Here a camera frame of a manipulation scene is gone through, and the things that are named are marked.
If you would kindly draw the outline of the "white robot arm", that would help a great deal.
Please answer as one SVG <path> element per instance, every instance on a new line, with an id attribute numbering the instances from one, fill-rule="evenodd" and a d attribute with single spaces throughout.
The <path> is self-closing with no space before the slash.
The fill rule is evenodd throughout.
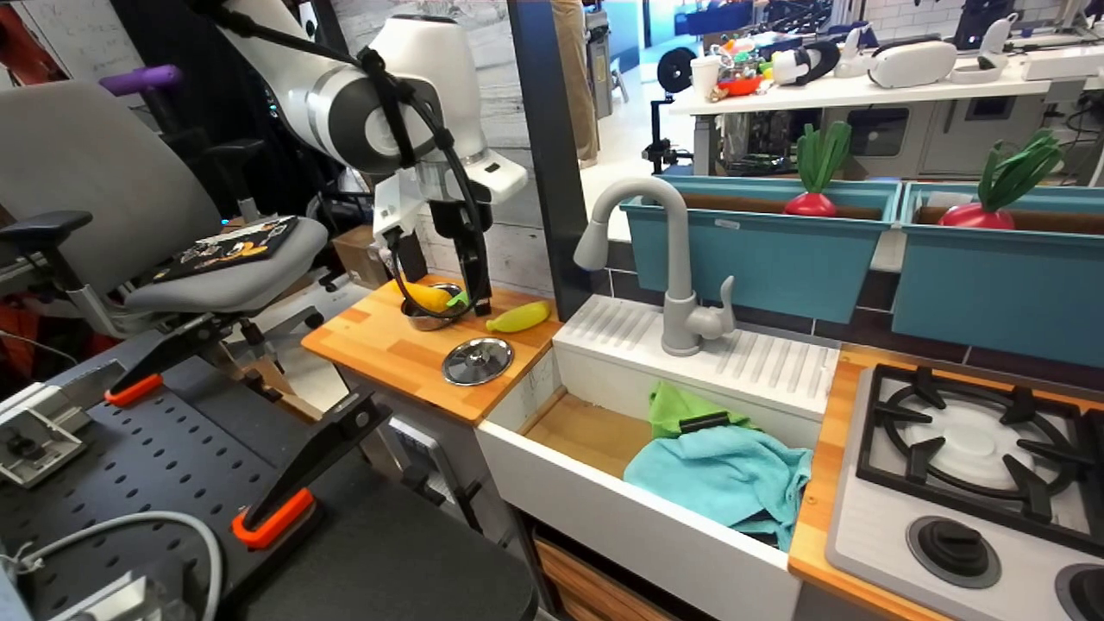
<path id="1" fill-rule="evenodd" d="M 285 129 L 368 182 L 419 174 L 457 245 L 466 296 L 490 314 L 488 229 L 528 169 L 488 146 L 473 48 L 451 18 L 389 13 L 359 53 L 320 48 L 284 0 L 188 0 L 262 77 Z"/>

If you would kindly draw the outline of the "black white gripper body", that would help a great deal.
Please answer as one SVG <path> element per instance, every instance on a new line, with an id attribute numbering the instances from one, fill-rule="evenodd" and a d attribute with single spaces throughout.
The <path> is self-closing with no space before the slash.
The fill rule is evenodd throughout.
<path id="1" fill-rule="evenodd" d="M 414 236 L 420 218 L 433 218 L 442 240 L 483 242 L 480 203 L 490 201 L 488 188 L 471 174 L 451 169 L 396 169 L 389 175 L 373 175 L 373 236 Z"/>

